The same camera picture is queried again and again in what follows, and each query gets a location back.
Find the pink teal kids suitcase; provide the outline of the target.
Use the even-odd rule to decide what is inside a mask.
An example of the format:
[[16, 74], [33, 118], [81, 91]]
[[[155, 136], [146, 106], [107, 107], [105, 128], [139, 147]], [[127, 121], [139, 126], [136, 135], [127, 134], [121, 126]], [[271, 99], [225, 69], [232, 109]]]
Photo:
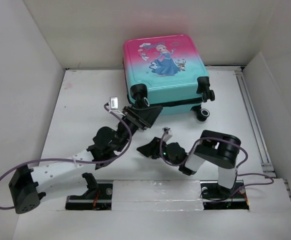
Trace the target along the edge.
[[190, 36], [166, 35], [127, 40], [123, 45], [126, 95], [130, 104], [162, 106], [162, 115], [195, 112], [210, 116], [203, 103], [215, 100], [209, 73]]

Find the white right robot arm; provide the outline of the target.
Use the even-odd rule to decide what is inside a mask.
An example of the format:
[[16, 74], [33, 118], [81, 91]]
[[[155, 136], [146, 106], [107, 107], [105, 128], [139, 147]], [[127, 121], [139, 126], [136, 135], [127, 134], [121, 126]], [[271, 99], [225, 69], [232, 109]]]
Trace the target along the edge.
[[216, 198], [229, 198], [234, 193], [240, 139], [233, 135], [204, 130], [190, 151], [186, 152], [177, 142], [167, 143], [171, 137], [171, 129], [165, 127], [162, 137], [154, 137], [151, 142], [136, 150], [147, 158], [160, 158], [169, 166], [178, 167], [187, 176], [196, 174], [203, 163], [209, 162], [218, 167]]

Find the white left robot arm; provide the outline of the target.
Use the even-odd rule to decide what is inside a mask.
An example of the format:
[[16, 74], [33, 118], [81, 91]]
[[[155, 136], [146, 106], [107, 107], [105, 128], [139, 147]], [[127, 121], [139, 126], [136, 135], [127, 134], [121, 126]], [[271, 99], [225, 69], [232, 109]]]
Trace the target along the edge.
[[71, 158], [49, 158], [45, 166], [30, 168], [28, 163], [23, 163], [13, 169], [8, 187], [16, 214], [32, 211], [41, 202], [54, 199], [61, 191], [68, 192], [67, 181], [78, 175], [84, 181], [79, 187], [81, 194], [78, 197], [96, 198], [100, 188], [92, 172], [123, 156], [136, 131], [151, 128], [163, 110], [160, 105], [144, 108], [126, 106], [118, 115], [108, 104], [104, 108], [119, 120], [116, 130], [101, 127], [92, 139], [93, 144]]

